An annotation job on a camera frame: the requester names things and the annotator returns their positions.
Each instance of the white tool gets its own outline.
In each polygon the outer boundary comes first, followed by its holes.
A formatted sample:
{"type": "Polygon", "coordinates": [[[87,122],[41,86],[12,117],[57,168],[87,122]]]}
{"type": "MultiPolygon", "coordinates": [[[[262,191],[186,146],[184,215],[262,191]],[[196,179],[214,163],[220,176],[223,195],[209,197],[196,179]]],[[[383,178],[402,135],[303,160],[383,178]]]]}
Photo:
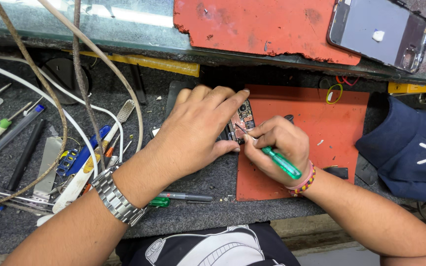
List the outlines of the white tool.
{"type": "MultiPolygon", "coordinates": [[[[119,122],[124,123],[131,112],[134,110],[134,102],[133,100],[127,100],[126,103],[121,108],[121,111],[119,111],[116,118],[119,120],[119,122]]],[[[95,149],[95,155],[97,158],[97,161],[100,159],[101,152],[104,152],[106,147],[108,146],[109,142],[112,140],[112,138],[115,136],[116,132],[118,131],[119,127],[117,124],[114,124],[111,130],[108,132],[108,134],[103,139],[103,149],[100,149],[97,147],[95,149]]],[[[65,207],[67,207],[70,203],[72,203],[74,200],[78,198],[81,191],[85,187],[85,184],[87,183],[88,179],[90,178],[91,174],[93,173],[93,160],[88,158],[88,160],[85,162],[85,164],[80,168],[78,173],[76,173],[73,180],[70,182],[68,187],[63,191],[60,198],[57,200],[57,202],[54,204],[52,211],[54,214],[58,213],[59,211],[63,210],[65,207]]]]}

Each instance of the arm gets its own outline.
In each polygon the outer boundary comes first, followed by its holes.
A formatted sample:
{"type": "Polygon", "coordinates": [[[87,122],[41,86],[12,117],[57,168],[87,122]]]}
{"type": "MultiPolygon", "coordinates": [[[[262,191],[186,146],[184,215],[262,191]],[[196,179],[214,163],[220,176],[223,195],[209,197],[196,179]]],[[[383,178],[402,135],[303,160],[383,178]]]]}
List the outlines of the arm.
{"type": "MultiPolygon", "coordinates": [[[[308,173],[308,136],[285,118],[275,116],[250,132],[246,155],[271,178],[295,186],[293,180],[260,148],[275,146],[308,173]]],[[[382,265],[426,265],[426,225],[397,204],[317,168],[313,184],[303,195],[322,207],[356,241],[381,255],[382,265]]]]}
{"type": "MultiPolygon", "coordinates": [[[[237,142],[215,140],[248,95],[225,87],[183,89],[155,139],[113,173],[121,193],[144,207],[173,181],[239,151],[237,142]]],[[[93,189],[30,234],[2,265],[100,265],[127,227],[93,189]]]]}

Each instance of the hand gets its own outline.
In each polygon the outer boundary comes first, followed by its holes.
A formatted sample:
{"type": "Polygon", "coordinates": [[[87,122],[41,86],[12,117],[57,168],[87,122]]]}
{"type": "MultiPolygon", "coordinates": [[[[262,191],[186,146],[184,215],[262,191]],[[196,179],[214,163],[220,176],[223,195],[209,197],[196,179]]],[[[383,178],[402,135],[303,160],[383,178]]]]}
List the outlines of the hand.
{"type": "Polygon", "coordinates": [[[248,96],[248,89],[235,93],[221,86],[182,89],[169,117],[145,150],[154,154],[157,165],[168,166],[165,171],[172,182],[225,153],[240,151],[235,141],[215,141],[248,96]]]}
{"type": "Polygon", "coordinates": [[[309,174],[310,165],[308,155],[310,152],[307,134],[298,126],[293,125],[286,118],[274,116],[264,121],[255,129],[244,135],[246,156],[266,175],[288,187],[299,185],[309,174]],[[264,154],[261,148],[276,147],[275,152],[282,154],[300,172],[302,177],[292,179],[272,159],[264,154]]]}

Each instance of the wristwatch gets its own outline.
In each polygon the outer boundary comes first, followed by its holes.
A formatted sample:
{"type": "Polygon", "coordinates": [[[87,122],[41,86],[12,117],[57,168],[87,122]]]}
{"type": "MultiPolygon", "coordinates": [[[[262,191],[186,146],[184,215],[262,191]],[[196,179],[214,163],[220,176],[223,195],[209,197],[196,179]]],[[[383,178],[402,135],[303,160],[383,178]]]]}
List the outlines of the wristwatch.
{"type": "Polygon", "coordinates": [[[134,226],[145,215],[149,205],[144,208],[134,207],[116,187],[115,182],[113,182],[112,173],[122,164],[117,163],[106,168],[94,179],[93,187],[98,192],[106,208],[108,208],[116,219],[134,226]]]}

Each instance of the red repair mat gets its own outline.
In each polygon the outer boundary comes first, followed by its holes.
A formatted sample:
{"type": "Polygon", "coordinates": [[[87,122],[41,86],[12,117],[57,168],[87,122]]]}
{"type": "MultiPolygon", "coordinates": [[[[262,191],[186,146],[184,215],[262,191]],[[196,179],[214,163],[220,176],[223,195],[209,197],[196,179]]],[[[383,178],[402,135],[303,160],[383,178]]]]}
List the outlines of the red repair mat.
{"type": "MultiPolygon", "coordinates": [[[[310,160],[323,168],[337,165],[348,168],[348,181],[355,182],[358,150],[354,143],[363,135],[369,93],[344,91],[340,100],[329,105],[326,89],[246,85],[256,125],[272,116],[293,115],[295,125],[310,137],[310,160]]],[[[332,90],[334,102],[339,90],[332,90]]],[[[266,176],[244,155],[238,160],[236,199],[268,200],[290,197],[288,190],[266,176]]]]}
{"type": "Polygon", "coordinates": [[[174,25],[192,46],[357,65],[327,42],[335,0],[175,0],[174,25]]]}

